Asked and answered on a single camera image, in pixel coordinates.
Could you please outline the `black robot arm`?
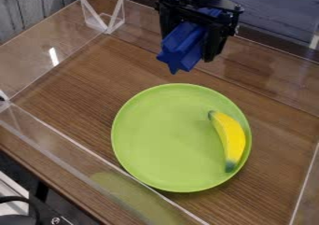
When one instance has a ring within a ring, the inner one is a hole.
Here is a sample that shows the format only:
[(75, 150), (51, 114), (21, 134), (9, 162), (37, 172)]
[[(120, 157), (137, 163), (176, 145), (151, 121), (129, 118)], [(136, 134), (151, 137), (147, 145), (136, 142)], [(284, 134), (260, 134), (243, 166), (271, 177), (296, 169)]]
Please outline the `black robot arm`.
[(159, 60), (190, 70), (210, 63), (238, 31), (243, 7), (230, 0), (159, 0)]

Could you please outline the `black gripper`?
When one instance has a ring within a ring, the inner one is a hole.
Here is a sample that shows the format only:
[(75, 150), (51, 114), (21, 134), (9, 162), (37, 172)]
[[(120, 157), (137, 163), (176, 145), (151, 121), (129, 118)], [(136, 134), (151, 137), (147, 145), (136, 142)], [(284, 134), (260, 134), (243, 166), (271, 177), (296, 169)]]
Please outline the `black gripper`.
[(228, 35), (236, 34), (242, 5), (231, 0), (159, 0), (159, 26), (162, 37), (167, 37), (183, 21), (207, 26), (202, 59), (206, 63), (222, 52)]

